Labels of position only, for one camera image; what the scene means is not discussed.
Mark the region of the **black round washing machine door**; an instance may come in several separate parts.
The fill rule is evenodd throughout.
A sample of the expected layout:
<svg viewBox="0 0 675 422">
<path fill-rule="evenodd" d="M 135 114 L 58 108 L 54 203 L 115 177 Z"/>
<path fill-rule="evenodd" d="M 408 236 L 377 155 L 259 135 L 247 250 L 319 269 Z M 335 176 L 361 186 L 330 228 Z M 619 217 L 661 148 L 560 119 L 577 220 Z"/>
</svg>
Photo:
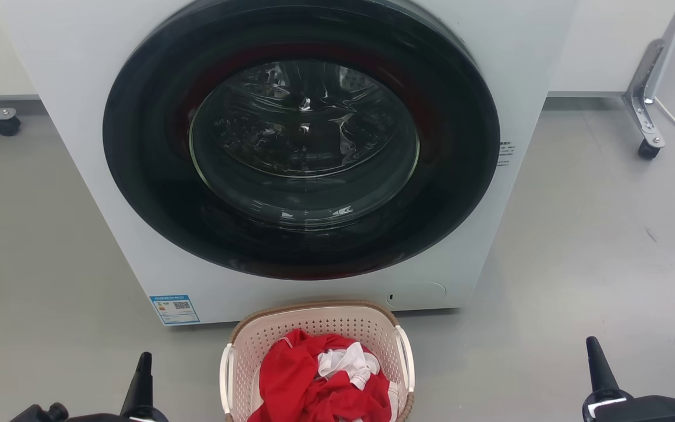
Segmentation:
<svg viewBox="0 0 675 422">
<path fill-rule="evenodd" d="M 242 273 L 389 267 L 476 209 L 495 100 L 463 43 L 406 0 L 194 0 L 116 77 L 105 160 L 167 240 Z"/>
</svg>

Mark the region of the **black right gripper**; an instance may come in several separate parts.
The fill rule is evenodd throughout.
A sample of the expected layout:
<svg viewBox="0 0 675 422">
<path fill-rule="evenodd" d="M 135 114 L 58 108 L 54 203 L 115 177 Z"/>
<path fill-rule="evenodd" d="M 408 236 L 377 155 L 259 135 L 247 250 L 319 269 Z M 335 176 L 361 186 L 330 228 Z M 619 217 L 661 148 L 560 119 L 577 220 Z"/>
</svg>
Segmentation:
<svg viewBox="0 0 675 422">
<path fill-rule="evenodd" d="M 631 396 L 619 389 L 602 345 L 586 338 L 592 393 L 583 403 L 584 422 L 675 422 L 675 398 Z"/>
</svg>

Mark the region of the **white front-loading washing machine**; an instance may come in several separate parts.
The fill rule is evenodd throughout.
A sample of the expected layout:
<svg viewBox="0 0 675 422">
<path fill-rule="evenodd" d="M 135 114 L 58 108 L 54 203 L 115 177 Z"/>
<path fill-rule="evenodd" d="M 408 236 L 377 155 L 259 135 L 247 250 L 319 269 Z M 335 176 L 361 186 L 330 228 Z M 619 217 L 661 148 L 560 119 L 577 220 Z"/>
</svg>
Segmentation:
<svg viewBox="0 0 675 422">
<path fill-rule="evenodd" d="M 389 267 L 334 280 L 268 278 L 194 256 L 156 232 L 118 189 L 105 160 L 105 102 L 133 51 L 193 1 L 0 0 L 22 64 L 147 299 L 188 295 L 201 324 L 326 300 L 391 309 L 392 288 L 421 281 L 446 288 L 441 309 L 471 301 L 578 0 L 406 0 L 439 19 L 484 77 L 500 125 L 495 174 L 476 209 L 438 243 Z"/>
</svg>

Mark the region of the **round white filter cover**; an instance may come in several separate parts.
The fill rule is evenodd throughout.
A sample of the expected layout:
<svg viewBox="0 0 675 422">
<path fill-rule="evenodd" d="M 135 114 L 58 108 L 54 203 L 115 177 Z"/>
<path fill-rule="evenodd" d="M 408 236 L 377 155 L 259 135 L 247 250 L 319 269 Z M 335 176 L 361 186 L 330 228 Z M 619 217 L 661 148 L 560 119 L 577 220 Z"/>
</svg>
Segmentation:
<svg viewBox="0 0 675 422">
<path fill-rule="evenodd" d="M 441 309 L 445 296 L 446 288 L 443 285 L 421 281 L 392 288 L 386 296 L 386 302 L 391 309 L 399 311 Z"/>
</svg>

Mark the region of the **red garment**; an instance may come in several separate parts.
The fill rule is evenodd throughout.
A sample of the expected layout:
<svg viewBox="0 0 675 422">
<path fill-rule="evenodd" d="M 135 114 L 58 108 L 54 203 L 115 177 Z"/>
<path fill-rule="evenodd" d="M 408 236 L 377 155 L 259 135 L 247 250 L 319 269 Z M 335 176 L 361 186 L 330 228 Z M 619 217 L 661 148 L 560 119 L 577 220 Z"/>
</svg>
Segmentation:
<svg viewBox="0 0 675 422">
<path fill-rule="evenodd" d="M 266 353 L 259 373 L 261 405 L 247 422 L 397 422 L 398 387 L 380 369 L 364 390 L 344 372 L 317 376 L 317 357 L 347 348 L 354 339 L 337 334 L 311 336 L 294 329 Z"/>
</svg>

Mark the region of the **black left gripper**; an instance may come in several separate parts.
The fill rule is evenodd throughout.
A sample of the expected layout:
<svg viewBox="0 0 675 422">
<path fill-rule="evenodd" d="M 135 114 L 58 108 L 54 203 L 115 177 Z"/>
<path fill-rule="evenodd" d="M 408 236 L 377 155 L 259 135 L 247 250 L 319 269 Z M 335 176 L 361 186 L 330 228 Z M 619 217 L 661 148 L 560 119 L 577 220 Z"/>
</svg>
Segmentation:
<svg viewBox="0 0 675 422">
<path fill-rule="evenodd" d="M 48 410 L 34 404 L 16 415 L 10 422 L 169 422 L 153 406 L 152 354 L 143 352 L 129 383 L 128 393 L 120 415 L 97 413 L 70 417 L 61 403 L 53 403 Z"/>
</svg>

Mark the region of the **beige perforated plastic laundry basket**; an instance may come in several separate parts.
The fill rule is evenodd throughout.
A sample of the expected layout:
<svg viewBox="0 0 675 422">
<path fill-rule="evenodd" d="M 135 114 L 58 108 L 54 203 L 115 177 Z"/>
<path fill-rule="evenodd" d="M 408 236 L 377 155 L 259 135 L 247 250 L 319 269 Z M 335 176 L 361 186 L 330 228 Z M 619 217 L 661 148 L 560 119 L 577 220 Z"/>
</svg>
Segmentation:
<svg viewBox="0 0 675 422">
<path fill-rule="evenodd" d="M 377 356 L 388 379 L 397 383 L 397 422 L 407 422 L 414 403 L 415 364 L 410 340 L 396 316 L 365 300 L 326 300 L 285 305 L 247 316 L 223 350 L 220 400 L 225 422 L 246 422 L 262 403 L 259 371 L 266 352 L 293 329 L 309 335 L 338 334 Z"/>
</svg>

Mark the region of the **blue energy label sticker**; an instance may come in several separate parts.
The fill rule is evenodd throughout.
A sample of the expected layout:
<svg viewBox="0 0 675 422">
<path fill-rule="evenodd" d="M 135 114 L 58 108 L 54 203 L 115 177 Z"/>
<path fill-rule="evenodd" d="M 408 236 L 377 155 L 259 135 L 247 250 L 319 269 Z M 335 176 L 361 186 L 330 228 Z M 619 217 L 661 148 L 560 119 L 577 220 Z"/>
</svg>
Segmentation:
<svg viewBox="0 0 675 422">
<path fill-rule="evenodd" d="M 188 295 L 148 297 L 163 325 L 200 324 L 198 314 Z"/>
</svg>

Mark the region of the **white garment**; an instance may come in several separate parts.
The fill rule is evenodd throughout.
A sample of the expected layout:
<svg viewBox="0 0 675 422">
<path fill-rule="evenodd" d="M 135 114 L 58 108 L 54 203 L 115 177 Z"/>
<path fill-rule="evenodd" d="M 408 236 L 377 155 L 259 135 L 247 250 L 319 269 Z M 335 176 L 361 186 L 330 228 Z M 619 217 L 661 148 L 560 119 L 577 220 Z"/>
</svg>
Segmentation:
<svg viewBox="0 0 675 422">
<path fill-rule="evenodd" d="M 344 372 L 349 382 L 364 390 L 372 376 L 378 376 L 380 363 L 372 353 L 365 352 L 360 342 L 353 342 L 347 348 L 328 349 L 317 357 L 317 376 L 331 379 Z"/>
</svg>

